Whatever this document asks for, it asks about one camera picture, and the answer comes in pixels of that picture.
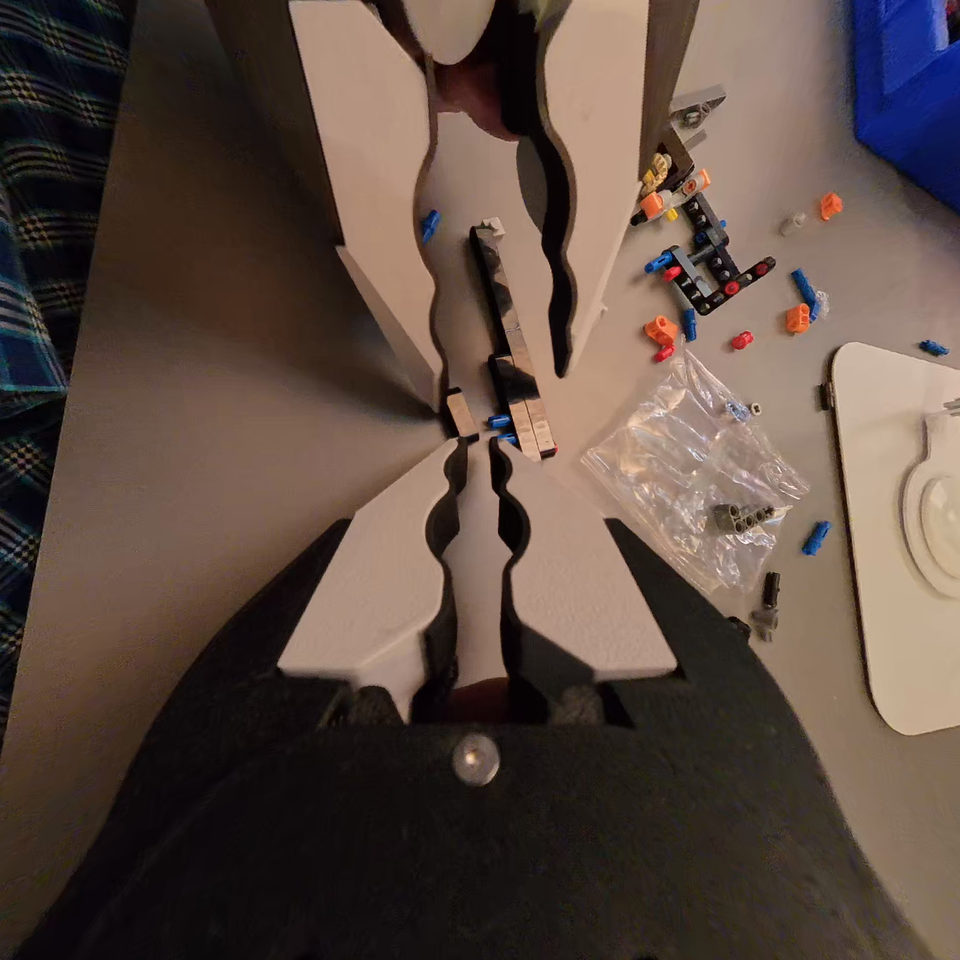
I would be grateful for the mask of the light grey lego panel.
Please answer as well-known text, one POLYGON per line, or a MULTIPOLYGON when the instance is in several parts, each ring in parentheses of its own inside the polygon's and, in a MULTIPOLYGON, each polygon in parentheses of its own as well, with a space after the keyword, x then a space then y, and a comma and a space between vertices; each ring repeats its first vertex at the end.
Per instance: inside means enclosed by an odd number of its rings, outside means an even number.
POLYGON ((726 99, 726 87, 718 83, 696 92, 679 95, 671 102, 669 122, 688 152, 691 153, 706 139, 707 122, 726 99))

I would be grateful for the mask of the blue plastic bin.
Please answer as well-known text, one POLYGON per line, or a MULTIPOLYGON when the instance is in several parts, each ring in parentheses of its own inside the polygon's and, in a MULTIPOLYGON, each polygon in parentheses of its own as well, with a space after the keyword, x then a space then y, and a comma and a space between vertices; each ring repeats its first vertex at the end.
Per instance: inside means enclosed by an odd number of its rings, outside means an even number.
POLYGON ((959 3, 850 3, 858 141, 959 212, 959 3))

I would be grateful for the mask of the dark grey angled lego beam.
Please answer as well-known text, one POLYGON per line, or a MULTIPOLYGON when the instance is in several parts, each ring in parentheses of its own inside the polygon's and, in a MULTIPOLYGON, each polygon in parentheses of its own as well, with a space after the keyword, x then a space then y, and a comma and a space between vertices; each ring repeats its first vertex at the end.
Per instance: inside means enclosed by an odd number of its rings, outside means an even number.
POLYGON ((711 507, 711 518, 719 534, 725 536, 750 533, 778 518, 774 506, 742 507, 736 503, 719 503, 711 507))

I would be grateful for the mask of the short black lego piece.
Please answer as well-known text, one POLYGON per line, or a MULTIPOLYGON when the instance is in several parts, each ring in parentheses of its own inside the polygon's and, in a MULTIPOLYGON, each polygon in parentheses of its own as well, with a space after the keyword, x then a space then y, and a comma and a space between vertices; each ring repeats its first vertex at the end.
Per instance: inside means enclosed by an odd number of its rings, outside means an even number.
POLYGON ((464 440, 469 445, 479 441, 479 429, 463 391, 460 388, 447 390, 443 398, 442 416, 451 438, 464 440))

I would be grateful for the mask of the multicoloured lego chassis assembly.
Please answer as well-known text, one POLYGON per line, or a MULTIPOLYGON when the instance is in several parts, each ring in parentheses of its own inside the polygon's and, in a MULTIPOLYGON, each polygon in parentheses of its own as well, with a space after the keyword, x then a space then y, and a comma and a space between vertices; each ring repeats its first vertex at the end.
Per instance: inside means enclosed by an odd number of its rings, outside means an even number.
POLYGON ((645 265, 647 274, 660 274, 672 283, 700 317, 714 313, 730 299, 760 282, 776 269, 765 257, 748 269, 738 268, 729 252, 730 237, 708 202, 711 185, 706 169, 695 164, 688 147, 671 125, 665 127, 654 150, 650 168, 643 174, 630 225, 638 227, 674 214, 690 225, 689 249, 669 246, 645 265))

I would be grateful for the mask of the black beam assembly blue pins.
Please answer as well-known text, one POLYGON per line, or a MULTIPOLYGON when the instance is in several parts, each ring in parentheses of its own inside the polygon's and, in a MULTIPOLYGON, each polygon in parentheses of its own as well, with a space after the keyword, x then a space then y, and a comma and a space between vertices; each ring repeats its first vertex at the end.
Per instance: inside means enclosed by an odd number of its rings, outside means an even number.
POLYGON ((493 351, 487 359, 497 409, 487 426, 534 461, 554 457, 558 447, 546 414, 530 350, 500 252, 506 234, 498 217, 469 231, 469 246, 493 325, 493 351))

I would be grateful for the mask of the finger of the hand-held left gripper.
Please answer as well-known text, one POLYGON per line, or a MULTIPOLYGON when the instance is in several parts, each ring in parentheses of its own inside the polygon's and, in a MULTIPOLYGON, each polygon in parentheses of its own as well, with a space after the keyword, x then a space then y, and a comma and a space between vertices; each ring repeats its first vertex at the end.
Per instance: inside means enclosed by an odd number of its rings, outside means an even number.
POLYGON ((546 184, 541 246, 552 279, 556 375, 568 377, 604 295, 640 193, 650 4, 508 2, 501 105, 546 184))
POLYGON ((439 412, 447 361, 418 204, 436 148, 427 78, 363 2, 290 2, 341 241, 337 253, 409 379, 439 412))

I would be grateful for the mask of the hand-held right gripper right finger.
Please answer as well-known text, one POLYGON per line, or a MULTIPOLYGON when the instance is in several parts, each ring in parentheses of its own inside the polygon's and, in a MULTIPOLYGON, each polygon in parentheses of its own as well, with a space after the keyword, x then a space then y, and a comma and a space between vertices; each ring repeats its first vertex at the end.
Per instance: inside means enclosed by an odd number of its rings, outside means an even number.
POLYGON ((510 444, 488 443, 501 580, 504 721, 628 721, 621 686, 678 661, 603 512, 510 444))

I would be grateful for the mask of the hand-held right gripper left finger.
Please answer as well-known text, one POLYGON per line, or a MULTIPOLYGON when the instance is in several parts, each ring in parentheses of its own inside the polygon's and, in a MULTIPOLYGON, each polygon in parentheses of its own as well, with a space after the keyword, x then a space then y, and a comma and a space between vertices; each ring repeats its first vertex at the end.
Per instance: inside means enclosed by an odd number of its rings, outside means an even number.
POLYGON ((281 652, 290 677, 385 691, 402 722, 457 678, 444 554, 460 531, 469 444, 444 442, 354 514, 281 652))

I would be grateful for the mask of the blue plaid shirt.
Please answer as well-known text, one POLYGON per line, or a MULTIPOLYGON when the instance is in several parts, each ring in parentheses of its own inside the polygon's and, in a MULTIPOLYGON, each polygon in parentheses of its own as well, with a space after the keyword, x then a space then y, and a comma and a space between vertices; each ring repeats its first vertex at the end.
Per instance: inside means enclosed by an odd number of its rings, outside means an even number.
POLYGON ((138 2, 1 3, 6 735, 138 2))

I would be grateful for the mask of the clear zip bag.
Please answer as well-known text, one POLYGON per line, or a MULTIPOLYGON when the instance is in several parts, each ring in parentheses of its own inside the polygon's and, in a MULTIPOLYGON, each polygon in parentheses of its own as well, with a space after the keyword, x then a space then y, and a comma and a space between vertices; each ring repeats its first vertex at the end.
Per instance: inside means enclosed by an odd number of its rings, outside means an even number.
POLYGON ((810 484, 775 449, 759 417, 727 419, 728 401, 749 406, 690 351, 666 364, 654 389, 582 455, 642 539, 705 594, 749 593, 810 484), (750 533, 719 534, 715 504, 774 506, 750 533))

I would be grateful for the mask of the white book stand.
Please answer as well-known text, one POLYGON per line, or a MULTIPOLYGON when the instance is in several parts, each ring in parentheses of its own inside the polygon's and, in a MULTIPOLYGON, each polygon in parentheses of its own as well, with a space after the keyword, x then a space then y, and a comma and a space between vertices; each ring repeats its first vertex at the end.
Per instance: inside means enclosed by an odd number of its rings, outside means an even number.
POLYGON ((848 342, 828 389, 871 701, 904 736, 956 728, 958 370, 848 342))

